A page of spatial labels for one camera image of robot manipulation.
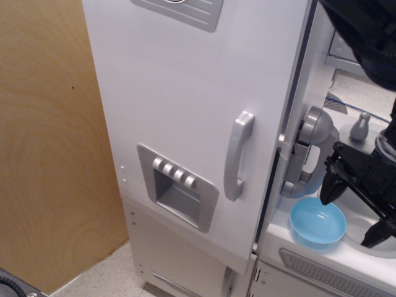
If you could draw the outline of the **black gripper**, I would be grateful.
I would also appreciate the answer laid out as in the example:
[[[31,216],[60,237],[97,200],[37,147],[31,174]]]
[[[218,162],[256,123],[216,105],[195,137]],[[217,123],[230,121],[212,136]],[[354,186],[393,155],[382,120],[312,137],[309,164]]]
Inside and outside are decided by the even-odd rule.
[[[395,148],[395,119],[385,129]],[[333,145],[333,154],[325,161],[326,174],[320,200],[327,205],[350,188],[378,216],[379,221],[366,232],[361,245],[367,248],[395,235],[395,157],[377,152],[372,155],[346,153]]]

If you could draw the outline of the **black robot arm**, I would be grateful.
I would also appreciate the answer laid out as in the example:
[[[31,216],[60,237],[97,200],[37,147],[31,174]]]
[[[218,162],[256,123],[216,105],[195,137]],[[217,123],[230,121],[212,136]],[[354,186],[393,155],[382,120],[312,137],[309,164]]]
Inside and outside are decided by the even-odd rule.
[[[322,1],[336,31],[363,68],[381,87],[395,90],[395,1]],[[344,141],[334,143],[325,162],[320,193],[327,205],[350,188],[379,216],[362,246],[372,248],[395,236],[395,121],[381,131],[365,153]]]

